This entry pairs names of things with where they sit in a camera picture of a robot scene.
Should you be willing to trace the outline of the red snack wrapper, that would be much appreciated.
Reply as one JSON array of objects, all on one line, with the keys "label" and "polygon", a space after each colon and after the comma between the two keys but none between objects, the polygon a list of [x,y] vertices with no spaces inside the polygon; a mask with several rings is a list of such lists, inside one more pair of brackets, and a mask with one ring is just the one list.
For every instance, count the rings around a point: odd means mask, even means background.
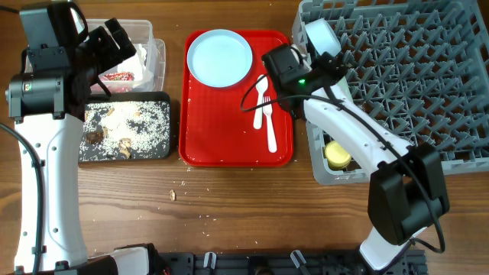
[{"label": "red snack wrapper", "polygon": [[108,73],[101,77],[102,81],[133,81],[134,74],[131,72]]}]

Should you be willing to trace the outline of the light blue bowl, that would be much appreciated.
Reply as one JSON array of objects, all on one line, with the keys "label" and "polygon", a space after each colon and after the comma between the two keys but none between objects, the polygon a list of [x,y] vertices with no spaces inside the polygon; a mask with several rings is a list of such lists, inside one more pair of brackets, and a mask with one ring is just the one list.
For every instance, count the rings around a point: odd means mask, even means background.
[{"label": "light blue bowl", "polygon": [[341,51],[341,44],[331,25],[324,19],[312,21],[305,25],[306,34],[319,55],[324,53],[336,57]]}]

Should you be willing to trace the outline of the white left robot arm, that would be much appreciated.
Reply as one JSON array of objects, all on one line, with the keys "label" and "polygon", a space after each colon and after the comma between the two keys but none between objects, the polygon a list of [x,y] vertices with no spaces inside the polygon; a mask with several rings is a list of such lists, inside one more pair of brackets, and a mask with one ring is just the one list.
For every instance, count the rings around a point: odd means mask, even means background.
[{"label": "white left robot arm", "polygon": [[21,234],[16,274],[163,274],[151,243],[96,257],[79,220],[78,160],[86,103],[106,70],[135,55],[114,18],[89,29],[72,1],[38,2],[18,11],[28,45],[6,89],[7,128],[21,154]]}]

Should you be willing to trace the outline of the cream plastic spoon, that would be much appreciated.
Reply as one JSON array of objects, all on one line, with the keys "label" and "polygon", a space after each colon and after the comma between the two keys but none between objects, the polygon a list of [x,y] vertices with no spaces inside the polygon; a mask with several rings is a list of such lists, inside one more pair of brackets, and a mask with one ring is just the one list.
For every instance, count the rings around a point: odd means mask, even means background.
[{"label": "cream plastic spoon", "polygon": [[[257,90],[257,105],[261,105],[263,103],[264,93],[268,89],[268,80],[266,75],[259,75],[257,80],[258,82],[255,85],[255,89]],[[254,129],[256,130],[261,129],[262,116],[263,116],[262,107],[256,108],[254,110],[254,120],[253,120]]]}]

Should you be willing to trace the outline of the light blue plate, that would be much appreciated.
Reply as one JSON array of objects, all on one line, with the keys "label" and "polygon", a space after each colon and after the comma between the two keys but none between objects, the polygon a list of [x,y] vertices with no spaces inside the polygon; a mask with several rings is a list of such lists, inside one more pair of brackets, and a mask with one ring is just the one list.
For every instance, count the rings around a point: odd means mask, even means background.
[{"label": "light blue plate", "polygon": [[200,34],[190,44],[186,64],[200,83],[226,88],[248,75],[253,53],[250,44],[237,32],[215,29]]}]

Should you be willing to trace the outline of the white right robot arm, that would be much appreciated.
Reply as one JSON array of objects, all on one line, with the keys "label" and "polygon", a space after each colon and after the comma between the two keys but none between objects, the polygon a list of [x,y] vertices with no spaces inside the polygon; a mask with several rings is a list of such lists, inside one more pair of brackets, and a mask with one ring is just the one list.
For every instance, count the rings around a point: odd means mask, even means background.
[{"label": "white right robot arm", "polygon": [[435,147],[411,145],[349,101],[339,83],[350,64],[340,53],[322,53],[308,64],[295,46],[282,44],[261,60],[277,92],[274,101],[293,118],[321,128],[370,178],[372,230],[359,247],[364,268],[385,273],[415,244],[443,253],[439,219],[450,204]]}]

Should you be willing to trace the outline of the yellow plastic cup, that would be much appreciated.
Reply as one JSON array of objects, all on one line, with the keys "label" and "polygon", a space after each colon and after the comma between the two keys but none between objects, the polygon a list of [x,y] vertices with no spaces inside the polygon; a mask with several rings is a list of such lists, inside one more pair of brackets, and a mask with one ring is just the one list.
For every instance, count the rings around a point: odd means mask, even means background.
[{"label": "yellow plastic cup", "polygon": [[337,141],[327,143],[324,155],[331,170],[343,170],[351,162],[351,155]]}]

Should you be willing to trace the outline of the white napkin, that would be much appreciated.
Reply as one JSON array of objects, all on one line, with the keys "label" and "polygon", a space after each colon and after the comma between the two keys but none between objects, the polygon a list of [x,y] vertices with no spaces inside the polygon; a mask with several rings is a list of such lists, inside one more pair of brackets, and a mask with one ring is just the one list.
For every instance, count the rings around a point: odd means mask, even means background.
[{"label": "white napkin", "polygon": [[146,70],[147,51],[142,44],[135,44],[136,54],[123,63],[117,65],[118,73],[130,73],[134,81],[143,79],[144,71]]}]

